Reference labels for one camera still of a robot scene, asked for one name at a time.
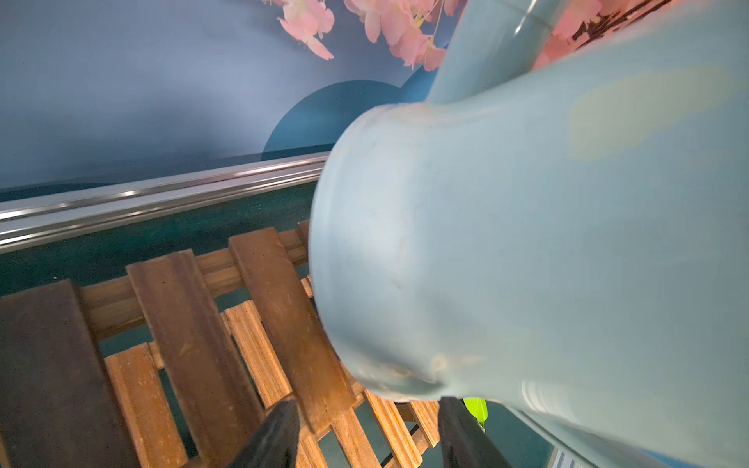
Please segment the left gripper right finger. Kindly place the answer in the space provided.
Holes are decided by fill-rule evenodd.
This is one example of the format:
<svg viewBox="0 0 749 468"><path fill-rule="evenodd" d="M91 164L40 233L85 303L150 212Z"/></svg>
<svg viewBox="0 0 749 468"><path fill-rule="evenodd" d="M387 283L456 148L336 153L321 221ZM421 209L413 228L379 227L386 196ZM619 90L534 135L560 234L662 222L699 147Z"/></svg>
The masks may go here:
<svg viewBox="0 0 749 468"><path fill-rule="evenodd" d="M438 424L445 468L510 468L462 400L439 401Z"/></svg>

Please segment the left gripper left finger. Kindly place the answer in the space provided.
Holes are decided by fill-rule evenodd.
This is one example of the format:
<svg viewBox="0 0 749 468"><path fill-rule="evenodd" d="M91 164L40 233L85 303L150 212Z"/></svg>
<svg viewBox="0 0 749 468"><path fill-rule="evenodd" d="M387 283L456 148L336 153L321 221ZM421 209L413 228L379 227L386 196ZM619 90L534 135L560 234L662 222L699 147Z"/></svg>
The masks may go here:
<svg viewBox="0 0 749 468"><path fill-rule="evenodd" d="M296 400L276 404L230 468L295 468L300 440Z"/></svg>

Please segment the large light blue watering can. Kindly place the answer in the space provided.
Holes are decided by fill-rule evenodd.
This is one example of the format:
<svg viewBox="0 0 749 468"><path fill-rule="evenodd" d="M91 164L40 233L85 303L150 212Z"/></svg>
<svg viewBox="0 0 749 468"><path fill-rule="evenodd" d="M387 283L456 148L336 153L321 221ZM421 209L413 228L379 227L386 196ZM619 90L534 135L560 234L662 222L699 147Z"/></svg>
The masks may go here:
<svg viewBox="0 0 749 468"><path fill-rule="evenodd" d="M748 5L542 68L560 1L470 1L422 103L341 135L309 264L368 390L480 397L598 467L748 463Z"/></svg>

